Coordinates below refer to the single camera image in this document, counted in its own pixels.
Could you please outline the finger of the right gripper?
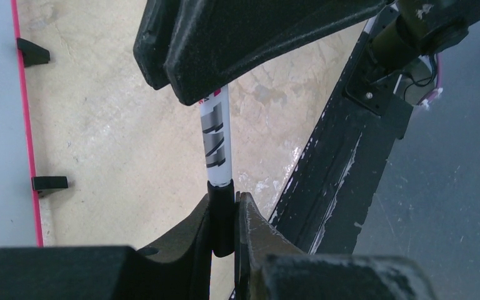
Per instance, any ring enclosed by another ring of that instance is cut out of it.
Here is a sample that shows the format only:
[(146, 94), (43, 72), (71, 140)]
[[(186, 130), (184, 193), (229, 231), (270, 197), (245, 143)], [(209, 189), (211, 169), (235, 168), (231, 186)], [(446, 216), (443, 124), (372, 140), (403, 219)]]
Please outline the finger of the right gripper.
[(375, 16), (386, 1), (182, 1), (164, 65), (190, 106), (256, 66)]
[(145, 82), (155, 90), (172, 84), (164, 65), (180, 13), (190, 3), (146, 2), (132, 52)]

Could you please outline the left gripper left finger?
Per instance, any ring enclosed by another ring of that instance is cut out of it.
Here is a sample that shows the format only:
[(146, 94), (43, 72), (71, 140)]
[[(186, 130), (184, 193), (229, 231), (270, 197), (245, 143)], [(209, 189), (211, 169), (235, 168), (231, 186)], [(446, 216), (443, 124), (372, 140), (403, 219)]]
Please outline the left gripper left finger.
[(207, 299), (209, 199), (141, 249), (2, 247), (0, 299)]

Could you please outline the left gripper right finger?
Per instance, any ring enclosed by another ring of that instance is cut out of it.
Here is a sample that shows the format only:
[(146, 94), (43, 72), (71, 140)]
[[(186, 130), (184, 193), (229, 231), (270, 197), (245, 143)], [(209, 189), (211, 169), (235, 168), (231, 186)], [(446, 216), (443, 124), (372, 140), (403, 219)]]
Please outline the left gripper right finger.
[(308, 254), (236, 194), (236, 299), (436, 299), (412, 260), (398, 256)]

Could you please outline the black whiteboard marker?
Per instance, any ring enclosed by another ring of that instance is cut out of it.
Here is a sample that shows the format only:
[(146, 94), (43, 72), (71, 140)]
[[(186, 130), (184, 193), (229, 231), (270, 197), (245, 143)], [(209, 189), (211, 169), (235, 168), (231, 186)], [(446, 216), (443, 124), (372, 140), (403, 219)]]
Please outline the black whiteboard marker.
[(228, 86), (203, 98), (199, 108), (207, 178), (212, 186), (225, 187), (233, 180)]

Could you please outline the black marker cap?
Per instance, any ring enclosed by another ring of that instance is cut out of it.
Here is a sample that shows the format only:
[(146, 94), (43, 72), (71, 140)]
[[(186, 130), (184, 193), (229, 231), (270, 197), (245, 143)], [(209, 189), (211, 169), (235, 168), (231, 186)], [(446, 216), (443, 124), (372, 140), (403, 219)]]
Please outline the black marker cap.
[(234, 181), (223, 187), (207, 182), (211, 245), (214, 255), (223, 258), (234, 252), (234, 217), (236, 212)]

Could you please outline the whiteboard with red frame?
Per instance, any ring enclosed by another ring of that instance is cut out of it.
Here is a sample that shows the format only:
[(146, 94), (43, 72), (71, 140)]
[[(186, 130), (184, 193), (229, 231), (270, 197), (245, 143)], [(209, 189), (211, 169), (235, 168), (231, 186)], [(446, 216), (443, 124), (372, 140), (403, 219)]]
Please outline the whiteboard with red frame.
[(0, 1), (0, 247), (43, 243), (15, 1)]

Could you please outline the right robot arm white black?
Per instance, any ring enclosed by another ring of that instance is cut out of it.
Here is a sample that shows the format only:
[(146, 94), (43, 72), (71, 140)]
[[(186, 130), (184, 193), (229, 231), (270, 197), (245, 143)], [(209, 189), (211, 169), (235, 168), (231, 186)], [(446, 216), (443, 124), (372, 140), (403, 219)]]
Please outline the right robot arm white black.
[[(154, 89), (193, 105), (256, 66), (387, 8), (387, 1), (148, 1), (133, 54)], [(398, 1), (403, 54), (458, 44), (480, 1)]]

